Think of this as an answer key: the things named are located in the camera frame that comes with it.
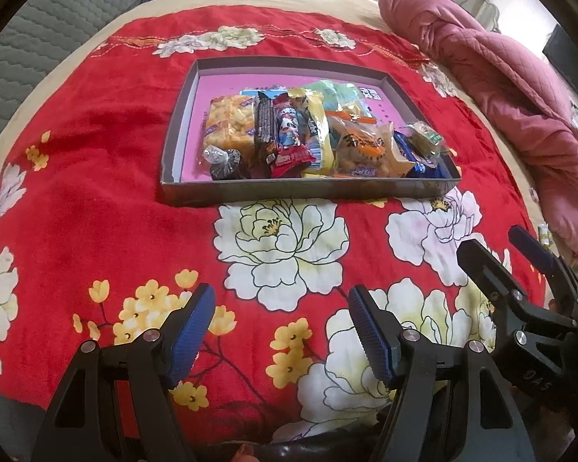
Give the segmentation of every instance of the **pink quilt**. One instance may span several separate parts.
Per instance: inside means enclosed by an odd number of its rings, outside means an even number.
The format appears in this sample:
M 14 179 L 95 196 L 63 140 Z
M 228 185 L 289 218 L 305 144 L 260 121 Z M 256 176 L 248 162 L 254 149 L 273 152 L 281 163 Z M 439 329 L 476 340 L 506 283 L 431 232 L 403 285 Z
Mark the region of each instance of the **pink quilt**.
M 379 0 L 379 10 L 396 34 L 447 66 L 512 142 L 533 174 L 544 218 L 578 264 L 578 131 L 552 67 L 451 0 Z

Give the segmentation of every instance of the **silver screw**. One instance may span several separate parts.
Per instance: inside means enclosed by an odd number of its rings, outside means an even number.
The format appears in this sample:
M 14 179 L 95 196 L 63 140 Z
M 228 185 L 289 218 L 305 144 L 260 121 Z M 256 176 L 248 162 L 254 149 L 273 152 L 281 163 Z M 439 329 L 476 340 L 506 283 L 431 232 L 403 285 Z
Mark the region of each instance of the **silver screw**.
M 484 350 L 484 344 L 479 341 L 471 341 L 469 342 L 469 349 L 473 352 L 482 352 Z
M 516 342 L 518 342 L 518 344 L 520 345 L 526 344 L 526 335 L 522 330 L 516 330 L 514 336 L 516 337 Z
M 143 332 L 143 340 L 146 342 L 157 341 L 160 336 L 161 333 L 155 328 L 151 328 L 150 330 Z
M 413 328 L 408 328 L 404 332 L 402 332 L 402 337 L 409 342 L 417 342 L 420 340 L 420 333 L 417 330 L 413 330 Z
M 81 344 L 81 352 L 92 352 L 94 349 L 96 349 L 96 342 L 94 341 L 86 341 L 83 344 Z

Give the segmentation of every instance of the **red bed sheet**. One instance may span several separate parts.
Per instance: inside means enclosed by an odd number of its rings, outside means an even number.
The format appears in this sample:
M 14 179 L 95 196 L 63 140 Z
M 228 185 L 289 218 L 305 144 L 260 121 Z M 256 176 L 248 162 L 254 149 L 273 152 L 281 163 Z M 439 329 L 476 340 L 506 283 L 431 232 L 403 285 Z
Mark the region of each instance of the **red bed sheet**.
M 459 187 L 422 201 L 162 204 L 160 157 L 179 89 L 194 60 L 224 55 L 386 71 L 457 154 Z M 426 62 L 404 39 L 319 14 L 207 7 L 123 27 L 8 155 L 0 391 L 46 407 L 82 341 L 133 340 L 198 282 L 216 290 L 217 310 L 191 375 L 172 391 L 196 443 L 313 435 L 384 405 L 392 393 L 373 377 L 347 311 L 358 283 L 434 341 L 491 349 L 487 301 L 458 268 L 458 244 L 482 241 L 537 304 L 545 280 L 507 240 L 510 226 L 532 226 L 490 133 L 423 80 Z M 132 412 L 124 417 L 132 434 Z

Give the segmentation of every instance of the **television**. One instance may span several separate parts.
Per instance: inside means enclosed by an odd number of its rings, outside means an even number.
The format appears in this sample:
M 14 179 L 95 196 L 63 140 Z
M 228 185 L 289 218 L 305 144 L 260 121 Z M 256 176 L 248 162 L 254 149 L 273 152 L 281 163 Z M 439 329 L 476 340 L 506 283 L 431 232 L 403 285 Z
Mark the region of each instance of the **television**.
M 544 47 L 544 55 L 578 94 L 578 48 L 559 24 Z

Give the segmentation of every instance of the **gray quilted headboard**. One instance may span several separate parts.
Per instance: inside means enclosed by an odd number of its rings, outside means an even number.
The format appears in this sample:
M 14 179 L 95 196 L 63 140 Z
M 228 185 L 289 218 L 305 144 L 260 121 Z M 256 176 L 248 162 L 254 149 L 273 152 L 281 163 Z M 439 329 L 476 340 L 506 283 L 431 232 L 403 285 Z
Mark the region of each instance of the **gray quilted headboard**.
M 0 132 L 35 86 L 139 0 L 28 0 L 0 33 Z

